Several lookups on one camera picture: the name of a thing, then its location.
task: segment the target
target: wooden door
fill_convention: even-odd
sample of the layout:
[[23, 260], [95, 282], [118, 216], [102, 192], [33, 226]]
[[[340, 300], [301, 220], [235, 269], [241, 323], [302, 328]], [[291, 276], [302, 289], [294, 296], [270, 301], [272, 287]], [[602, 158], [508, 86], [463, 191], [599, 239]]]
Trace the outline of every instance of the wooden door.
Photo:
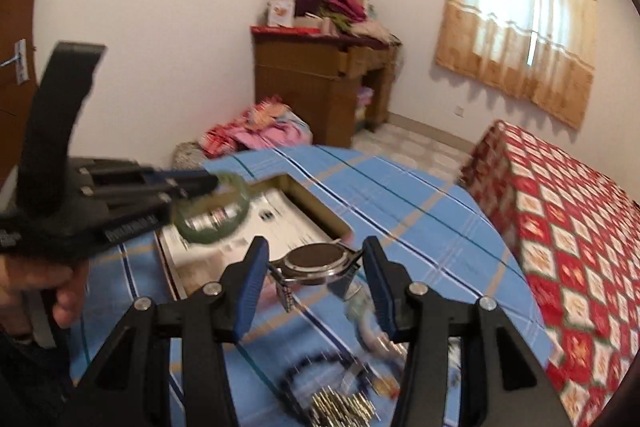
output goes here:
[[33, 67], [33, 0], [0, 0], [0, 63], [14, 56], [14, 45], [27, 41], [29, 80], [17, 84], [15, 65], [0, 68], [0, 187], [22, 150], [22, 136], [33, 94], [38, 89]]

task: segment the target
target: brown curtain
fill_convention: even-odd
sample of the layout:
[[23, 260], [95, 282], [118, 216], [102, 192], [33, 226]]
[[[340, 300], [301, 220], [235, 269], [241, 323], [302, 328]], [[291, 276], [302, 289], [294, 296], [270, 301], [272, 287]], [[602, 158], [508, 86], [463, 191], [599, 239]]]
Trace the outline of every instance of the brown curtain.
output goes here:
[[580, 128], [595, 21], [595, 0], [447, 0], [436, 63]]

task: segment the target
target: round table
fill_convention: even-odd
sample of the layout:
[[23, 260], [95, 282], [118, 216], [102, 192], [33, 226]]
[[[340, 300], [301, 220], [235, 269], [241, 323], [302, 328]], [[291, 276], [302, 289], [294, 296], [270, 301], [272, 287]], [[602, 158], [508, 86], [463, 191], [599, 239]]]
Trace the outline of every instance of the round table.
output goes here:
[[[414, 281], [426, 282], [446, 298], [469, 303], [482, 295], [494, 296], [546, 367], [552, 346], [524, 276], [494, 227], [461, 187], [384, 158], [324, 146], [251, 151], [206, 161], [203, 166], [209, 171], [237, 172], [249, 181], [289, 173], [350, 225], [356, 245], [369, 235], [378, 236], [389, 259], [404, 264]], [[302, 312], [286, 314], [276, 306], [258, 311], [248, 341], [225, 350], [243, 427], [298, 425], [285, 415], [276, 398], [286, 368], [318, 351], [362, 351], [353, 325], [344, 316], [344, 303], [319, 291], [305, 293]], [[157, 302], [171, 298], [152, 235], [92, 261], [82, 319], [71, 331], [74, 380], [82, 376], [138, 296]], [[179, 341], [172, 342], [171, 360], [172, 422], [182, 427]], [[376, 400], [382, 419], [372, 425], [388, 425], [393, 404]], [[459, 402], [460, 388], [451, 387], [446, 425], [457, 425]]]

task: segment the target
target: floor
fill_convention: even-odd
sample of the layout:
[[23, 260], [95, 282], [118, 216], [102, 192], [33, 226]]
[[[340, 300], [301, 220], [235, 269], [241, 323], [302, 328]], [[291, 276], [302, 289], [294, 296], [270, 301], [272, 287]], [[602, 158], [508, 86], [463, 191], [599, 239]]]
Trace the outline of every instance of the floor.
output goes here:
[[353, 137], [352, 147], [450, 182], [455, 182], [460, 166], [469, 158], [463, 151], [388, 123], [375, 133], [360, 131]]

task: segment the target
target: blue gripper pad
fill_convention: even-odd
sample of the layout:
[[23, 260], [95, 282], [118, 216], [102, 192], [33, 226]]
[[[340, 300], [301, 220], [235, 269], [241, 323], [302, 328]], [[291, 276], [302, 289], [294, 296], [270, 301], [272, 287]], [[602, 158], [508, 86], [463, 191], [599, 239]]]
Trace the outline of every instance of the blue gripper pad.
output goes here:
[[406, 342], [413, 326], [413, 312], [408, 310], [405, 294], [411, 277], [404, 266], [386, 258], [377, 237], [364, 240], [362, 260], [380, 328], [391, 341]]
[[231, 312], [235, 312], [232, 335], [236, 341], [251, 328], [268, 264], [269, 243], [265, 238], [256, 236], [244, 261], [229, 265], [222, 274], [220, 282], [230, 298]]

